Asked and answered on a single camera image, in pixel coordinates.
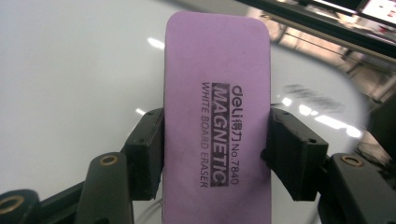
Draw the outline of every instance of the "purple eraser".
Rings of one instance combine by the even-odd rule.
[[[271,223],[260,158],[270,44],[257,20],[178,12],[165,44],[163,223]]]

